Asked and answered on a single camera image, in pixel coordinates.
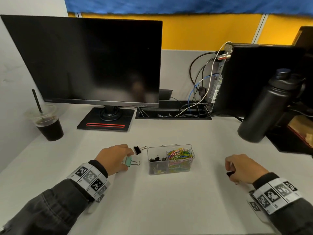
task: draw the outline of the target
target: black straw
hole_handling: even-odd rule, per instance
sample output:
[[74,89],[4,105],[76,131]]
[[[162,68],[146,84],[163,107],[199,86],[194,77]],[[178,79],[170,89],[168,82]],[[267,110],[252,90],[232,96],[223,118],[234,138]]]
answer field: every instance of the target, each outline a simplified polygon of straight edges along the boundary
[[33,91],[33,94],[34,94],[34,97],[35,97],[35,100],[36,100],[36,103],[37,103],[37,106],[38,106],[38,110],[42,114],[42,110],[41,110],[41,107],[40,107],[40,104],[39,104],[39,101],[38,101],[35,89],[33,89],[32,91]]

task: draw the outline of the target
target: yellow partition wall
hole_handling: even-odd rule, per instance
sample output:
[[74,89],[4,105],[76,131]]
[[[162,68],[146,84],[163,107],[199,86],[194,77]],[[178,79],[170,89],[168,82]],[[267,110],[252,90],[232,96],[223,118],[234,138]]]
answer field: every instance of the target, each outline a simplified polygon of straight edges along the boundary
[[162,20],[162,49],[218,50],[226,41],[251,43],[262,15],[97,15],[82,17],[110,19]]
[[269,15],[258,43],[291,45],[301,26],[313,26],[313,18]]

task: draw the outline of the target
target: red stripe on monitor base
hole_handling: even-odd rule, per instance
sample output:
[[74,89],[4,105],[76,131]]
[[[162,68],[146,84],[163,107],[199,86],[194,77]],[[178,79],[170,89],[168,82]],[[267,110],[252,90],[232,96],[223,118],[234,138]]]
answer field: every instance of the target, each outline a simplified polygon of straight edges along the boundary
[[125,128],[125,125],[123,125],[123,124],[98,124],[98,123],[87,123],[86,126],[111,127],[111,128]]

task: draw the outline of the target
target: plastic cup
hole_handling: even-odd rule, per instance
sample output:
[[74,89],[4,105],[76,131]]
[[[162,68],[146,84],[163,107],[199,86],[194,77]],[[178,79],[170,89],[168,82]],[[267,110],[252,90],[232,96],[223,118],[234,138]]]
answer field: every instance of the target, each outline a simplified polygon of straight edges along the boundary
[[54,105],[42,105],[42,113],[37,107],[30,108],[25,116],[33,121],[40,132],[49,141],[56,141],[63,137],[64,133],[60,124],[60,120],[56,115],[57,108]]

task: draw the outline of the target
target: white desk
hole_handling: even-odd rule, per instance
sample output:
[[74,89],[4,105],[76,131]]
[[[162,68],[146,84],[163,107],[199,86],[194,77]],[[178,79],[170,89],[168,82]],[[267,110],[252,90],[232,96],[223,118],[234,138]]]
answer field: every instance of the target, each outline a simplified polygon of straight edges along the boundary
[[212,121],[136,120],[128,133],[77,130],[92,106],[73,105],[60,118],[64,137],[48,142],[35,139],[0,174],[0,224],[23,205],[54,186],[102,148],[191,144],[195,153],[190,172],[148,175],[147,151],[140,166],[111,176],[110,191],[91,214],[80,216],[71,234],[188,235],[272,233],[246,202],[244,186],[231,183],[224,159],[246,153],[269,171],[288,178],[313,203],[313,160],[306,155],[282,154],[264,139],[248,143],[237,135],[239,122],[215,117]]

